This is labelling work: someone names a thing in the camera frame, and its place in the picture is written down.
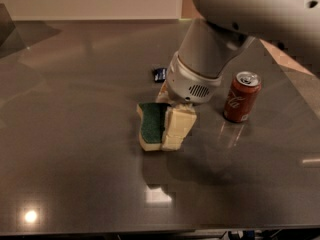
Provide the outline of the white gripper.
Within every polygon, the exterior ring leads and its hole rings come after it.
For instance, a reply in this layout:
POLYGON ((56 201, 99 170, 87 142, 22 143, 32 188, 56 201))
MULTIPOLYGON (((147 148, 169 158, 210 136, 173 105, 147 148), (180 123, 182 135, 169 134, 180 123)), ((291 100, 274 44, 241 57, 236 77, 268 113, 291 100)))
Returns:
MULTIPOLYGON (((207 103, 221 84, 221 77, 206 78, 185 66, 175 53, 167 69, 166 82, 162 83, 156 103, 207 103)), ((175 151, 196 122, 197 115, 191 104, 169 107, 165 113, 161 149, 175 151)))

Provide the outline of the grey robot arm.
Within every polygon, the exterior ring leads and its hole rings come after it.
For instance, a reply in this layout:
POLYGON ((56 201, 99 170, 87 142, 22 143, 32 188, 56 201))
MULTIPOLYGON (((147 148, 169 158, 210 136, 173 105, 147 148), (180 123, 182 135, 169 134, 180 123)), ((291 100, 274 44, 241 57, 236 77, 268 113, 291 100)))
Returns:
POLYGON ((319 0, 193 0, 201 17, 174 54, 157 101, 168 103, 159 146, 177 150, 208 102, 228 63, 262 39, 317 74, 320 71, 319 0))

